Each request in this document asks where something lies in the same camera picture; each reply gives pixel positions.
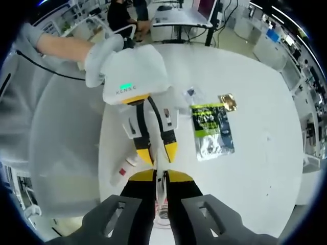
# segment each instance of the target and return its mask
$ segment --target person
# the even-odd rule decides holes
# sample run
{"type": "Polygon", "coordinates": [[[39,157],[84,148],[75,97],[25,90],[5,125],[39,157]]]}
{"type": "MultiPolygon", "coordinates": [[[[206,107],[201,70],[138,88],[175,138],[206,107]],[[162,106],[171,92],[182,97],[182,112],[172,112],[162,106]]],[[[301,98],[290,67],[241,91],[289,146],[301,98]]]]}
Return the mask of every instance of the person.
{"type": "MultiPolygon", "coordinates": [[[[57,70],[55,64],[46,61],[39,53],[84,63],[87,56],[92,56],[99,49],[99,45],[108,45],[107,42],[110,42],[109,39],[94,45],[74,37],[56,37],[24,23],[9,53],[21,51],[37,64],[57,70]]],[[[29,173],[29,144],[34,113],[49,81],[57,76],[22,56],[18,56],[16,71],[8,76],[6,72],[5,61],[0,81],[0,162],[29,173]],[[4,77],[10,78],[6,89],[3,86],[4,77]]]]}
{"type": "MultiPolygon", "coordinates": [[[[117,31],[123,27],[130,24],[136,25],[137,32],[135,33],[135,38],[137,42],[143,41],[145,35],[148,33],[149,28],[144,25],[139,25],[138,21],[132,19],[129,15],[126,7],[126,2],[124,0],[113,0],[110,4],[107,20],[110,28],[113,31],[117,31]]],[[[128,28],[119,32],[124,38],[131,35],[132,28],[128,28]]]]}
{"type": "Polygon", "coordinates": [[[301,56],[301,50],[298,50],[297,48],[294,50],[294,53],[293,53],[293,57],[296,61],[298,61],[298,59],[300,58],[301,56]]]}
{"type": "Polygon", "coordinates": [[[145,0],[134,0],[133,5],[137,14],[138,27],[140,28],[140,30],[143,30],[141,39],[144,39],[145,35],[150,30],[150,21],[149,21],[147,2],[145,0]]]}
{"type": "Polygon", "coordinates": [[[309,67],[308,60],[307,59],[302,60],[300,65],[302,69],[307,69],[309,67]]]}

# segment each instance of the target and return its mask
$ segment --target floor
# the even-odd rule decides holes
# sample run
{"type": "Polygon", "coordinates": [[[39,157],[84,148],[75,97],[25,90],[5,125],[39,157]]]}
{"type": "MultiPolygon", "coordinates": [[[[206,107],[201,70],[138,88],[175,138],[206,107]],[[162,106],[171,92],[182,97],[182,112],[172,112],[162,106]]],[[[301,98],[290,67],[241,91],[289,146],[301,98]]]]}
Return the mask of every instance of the floor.
{"type": "MultiPolygon", "coordinates": [[[[217,36],[218,33],[216,32],[214,34],[214,40],[212,40],[212,46],[216,44],[217,47],[217,42],[218,42],[217,36]]],[[[204,45],[205,39],[206,39],[206,33],[194,39],[192,45],[204,45]]],[[[151,34],[149,33],[144,39],[144,41],[141,44],[137,44],[137,46],[150,44],[150,43],[152,43],[152,39],[151,39],[151,34]]],[[[253,47],[254,47],[253,44],[237,36],[235,32],[230,28],[225,28],[219,35],[219,48],[257,60],[257,58],[252,52],[253,47]]],[[[58,230],[58,232],[61,233],[62,235],[69,235],[72,232],[76,231],[81,226],[82,217],[57,218],[56,222],[57,222],[56,229],[58,230]]]]}

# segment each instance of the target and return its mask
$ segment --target cable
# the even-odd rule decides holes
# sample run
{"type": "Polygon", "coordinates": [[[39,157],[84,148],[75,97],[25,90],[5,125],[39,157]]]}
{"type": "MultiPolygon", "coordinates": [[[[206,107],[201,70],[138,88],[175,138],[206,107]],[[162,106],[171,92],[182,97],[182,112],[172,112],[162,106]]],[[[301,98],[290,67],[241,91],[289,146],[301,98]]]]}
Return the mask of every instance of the cable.
{"type": "Polygon", "coordinates": [[[190,42],[190,31],[191,31],[191,28],[190,28],[189,32],[186,31],[185,26],[183,26],[183,29],[184,29],[184,31],[185,31],[187,37],[188,37],[188,43],[191,43],[191,42],[190,42]]]}
{"type": "Polygon", "coordinates": [[[197,35],[197,36],[195,36],[195,37],[192,37],[192,38],[190,39],[190,41],[191,41],[192,39],[195,39],[195,38],[197,38],[197,37],[203,35],[203,34],[205,33],[205,31],[206,31],[206,30],[204,30],[201,34],[199,34],[199,35],[197,35]]]}
{"type": "Polygon", "coordinates": [[[32,59],[30,59],[29,57],[27,57],[26,55],[24,55],[21,51],[17,50],[16,52],[17,52],[18,55],[24,57],[24,58],[27,59],[29,62],[31,62],[33,65],[36,65],[36,66],[42,68],[43,70],[46,70],[46,71],[51,72],[51,73],[53,73],[53,74],[56,74],[56,75],[58,75],[58,76],[60,76],[60,77],[70,78],[70,79],[79,80],[79,81],[85,81],[85,79],[82,79],[82,78],[74,78],[74,77],[70,77],[70,76],[66,76],[66,75],[63,75],[63,74],[57,73],[57,72],[55,72],[55,71],[53,71],[53,70],[51,70],[51,69],[49,69],[49,68],[46,68],[46,67],[44,67],[44,66],[42,66],[42,65],[40,65],[40,64],[38,64],[38,63],[36,63],[36,62],[33,61],[32,59]]]}
{"type": "Polygon", "coordinates": [[[144,102],[136,105],[136,118],[142,137],[149,137],[149,132],[144,119],[144,102]]]}
{"type": "Polygon", "coordinates": [[[174,27],[172,27],[172,33],[170,34],[170,40],[173,39],[174,27]]]}
{"type": "Polygon", "coordinates": [[[215,36],[213,35],[213,39],[214,39],[214,47],[216,47],[216,40],[215,40],[215,36]]]}
{"type": "Polygon", "coordinates": [[[228,18],[226,19],[226,15],[225,15],[225,11],[224,11],[224,19],[225,19],[225,23],[221,28],[218,28],[217,31],[221,30],[218,35],[217,35],[217,48],[219,48],[219,35],[222,33],[222,31],[225,29],[226,27],[226,23],[229,21],[229,18],[231,17],[231,15],[234,13],[234,11],[238,8],[239,6],[239,0],[236,0],[236,7],[231,11],[231,13],[229,14],[228,18]]]}
{"type": "Polygon", "coordinates": [[[164,127],[162,125],[162,120],[161,120],[161,116],[160,116],[160,113],[158,111],[158,108],[157,106],[155,105],[155,102],[153,101],[153,99],[151,98],[151,96],[148,97],[148,101],[154,111],[154,114],[155,116],[157,117],[157,120],[158,120],[158,124],[159,124],[159,129],[160,129],[160,132],[162,133],[164,131],[164,127]]]}

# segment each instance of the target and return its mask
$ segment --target white glove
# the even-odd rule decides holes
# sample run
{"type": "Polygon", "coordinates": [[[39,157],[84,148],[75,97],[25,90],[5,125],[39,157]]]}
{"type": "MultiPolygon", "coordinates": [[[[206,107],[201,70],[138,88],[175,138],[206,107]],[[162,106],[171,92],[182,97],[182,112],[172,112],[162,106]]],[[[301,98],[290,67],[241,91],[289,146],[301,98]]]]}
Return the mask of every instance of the white glove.
{"type": "Polygon", "coordinates": [[[104,81],[104,75],[100,72],[102,65],[112,54],[121,51],[123,47],[123,37],[120,34],[115,34],[100,43],[96,43],[90,49],[84,62],[87,87],[98,87],[104,81]]]}

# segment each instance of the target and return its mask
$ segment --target round white table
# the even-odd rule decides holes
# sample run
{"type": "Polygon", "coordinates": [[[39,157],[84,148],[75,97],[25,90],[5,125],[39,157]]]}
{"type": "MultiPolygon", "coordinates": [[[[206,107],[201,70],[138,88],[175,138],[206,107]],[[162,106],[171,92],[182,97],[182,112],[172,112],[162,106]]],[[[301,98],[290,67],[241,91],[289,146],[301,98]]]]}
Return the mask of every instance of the round white table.
{"type": "MultiPolygon", "coordinates": [[[[258,61],[225,50],[181,44],[155,48],[176,90],[176,106],[186,106],[181,90],[192,85],[201,88],[207,102],[216,103],[218,95],[231,93],[238,105],[237,111],[227,114],[235,153],[198,162],[192,121],[180,116],[175,161],[169,164],[160,157],[158,164],[192,176],[203,194],[212,194],[238,212],[254,233],[279,237],[295,205],[303,162],[300,123],[283,77],[258,61]]],[[[162,144],[156,147],[164,152],[162,144]]],[[[101,200],[122,191],[126,182],[114,188],[109,177],[131,149],[133,142],[115,109],[106,105],[99,150],[101,200]]]]}

